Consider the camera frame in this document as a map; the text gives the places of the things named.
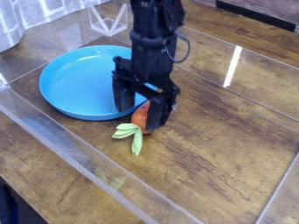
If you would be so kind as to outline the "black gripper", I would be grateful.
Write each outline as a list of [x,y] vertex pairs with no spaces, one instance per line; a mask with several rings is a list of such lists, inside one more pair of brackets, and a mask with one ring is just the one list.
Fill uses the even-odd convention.
[[135,106],[136,93],[150,100],[146,129],[154,132],[166,125],[174,112],[176,102],[171,97],[156,96],[146,84],[160,88],[166,95],[176,95],[179,90],[171,80],[174,70],[174,56],[178,36],[170,35],[147,37],[131,31],[132,55],[130,59],[116,56],[114,58],[115,71],[112,88],[116,109],[119,112]]

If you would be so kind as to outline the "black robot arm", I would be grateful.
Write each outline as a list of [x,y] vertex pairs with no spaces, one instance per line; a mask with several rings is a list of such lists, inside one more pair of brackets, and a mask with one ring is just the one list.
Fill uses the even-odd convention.
[[176,104],[179,87],[171,79],[178,28],[183,25],[182,0],[130,0],[134,14],[131,58],[114,58],[112,87],[116,109],[128,110],[136,95],[150,101],[146,130],[167,123]]

